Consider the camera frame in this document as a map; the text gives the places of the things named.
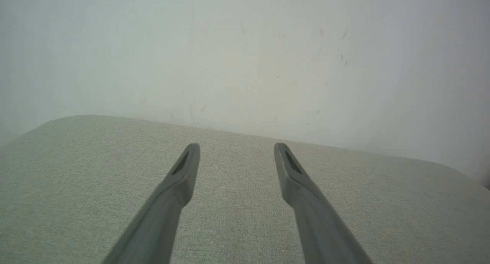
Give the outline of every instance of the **white wall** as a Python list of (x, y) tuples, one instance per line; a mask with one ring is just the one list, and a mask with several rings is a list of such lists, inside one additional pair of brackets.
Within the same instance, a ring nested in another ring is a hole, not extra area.
[(108, 114), (490, 180), (489, 0), (0, 0), (0, 143)]

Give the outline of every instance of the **wall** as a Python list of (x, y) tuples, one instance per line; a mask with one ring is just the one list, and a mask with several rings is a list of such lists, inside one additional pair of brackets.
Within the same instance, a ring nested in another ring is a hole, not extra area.
[(489, 0), (0, 0), (0, 143), (108, 114), (490, 183)]

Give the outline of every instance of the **gray upholstery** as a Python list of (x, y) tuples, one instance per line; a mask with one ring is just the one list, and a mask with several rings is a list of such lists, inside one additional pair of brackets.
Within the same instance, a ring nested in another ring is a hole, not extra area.
[[(277, 140), (110, 116), (0, 149), (0, 262), (98, 263), (184, 147), (201, 144), (172, 263), (302, 263)], [(443, 165), (286, 142), (375, 263), (489, 263), (490, 191)]]

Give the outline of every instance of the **gray fabric surface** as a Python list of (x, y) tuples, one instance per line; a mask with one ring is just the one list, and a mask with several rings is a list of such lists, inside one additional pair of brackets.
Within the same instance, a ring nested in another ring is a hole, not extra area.
[[(277, 140), (108, 116), (0, 149), (0, 262), (98, 263), (184, 147), (201, 144), (172, 263), (302, 263)], [(490, 191), (443, 165), (287, 142), (376, 263), (489, 263)]]

